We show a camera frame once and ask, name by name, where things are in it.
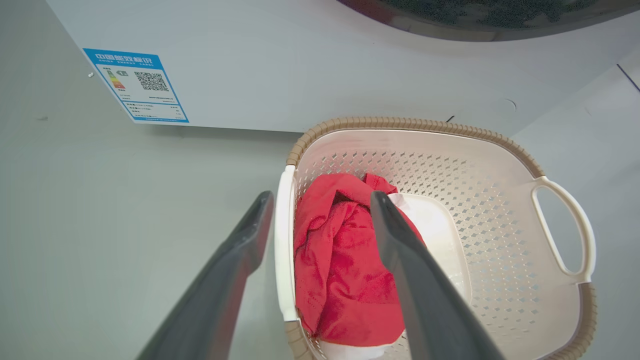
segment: basket rim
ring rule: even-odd
[[[304,152],[308,147],[320,137],[329,133],[343,130],[354,129],[387,129],[387,130],[407,130],[407,131],[425,131],[429,133],[440,133],[447,135],[457,135],[466,138],[472,138],[476,140],[482,140],[494,143],[509,151],[515,156],[524,167],[531,173],[533,178],[539,178],[545,176],[544,171],[536,160],[521,146],[516,144],[513,140],[506,136],[503,136],[493,131],[479,129],[472,126],[466,126],[461,124],[451,124],[442,121],[435,120],[422,120],[422,119],[407,119],[399,117],[343,117],[337,119],[331,119],[325,121],[304,133],[300,139],[295,143],[289,157],[287,158],[287,165],[294,165],[298,167]],[[578,325],[572,336],[572,338],[565,344],[565,346],[557,349],[555,352],[547,355],[545,359],[549,360],[570,360],[577,359],[584,355],[591,342],[597,324],[597,305],[595,289],[591,282],[578,285],[578,291],[580,295],[580,316],[578,319]],[[300,335],[304,338],[304,332],[301,327],[294,326],[294,324],[288,325],[289,331],[287,334],[290,337],[299,339]],[[309,356],[310,352],[305,352],[297,359],[301,359],[302,356]]]

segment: perforated basket wall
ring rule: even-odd
[[[573,359],[588,347],[593,292],[557,268],[527,196],[544,173],[513,142],[440,122],[371,118],[332,120],[301,140],[287,162],[297,166],[296,203],[321,174],[373,173],[449,210],[469,270],[469,306],[508,359]],[[385,358],[409,359],[406,338]]]

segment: white cloth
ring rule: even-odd
[[[471,279],[458,230],[449,210],[431,197],[393,193],[389,199],[418,229],[422,240],[462,299],[471,302]]]
[[[377,347],[352,347],[320,341],[320,349],[329,360],[372,360],[385,354],[393,344]]]

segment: washing machine door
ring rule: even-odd
[[[640,9],[638,0],[338,0],[394,28],[459,41],[505,41],[583,28]]]

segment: gray floor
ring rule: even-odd
[[[41,0],[0,49],[0,359],[132,359],[299,135],[134,125]],[[275,286],[271,243],[232,359],[290,358]]]

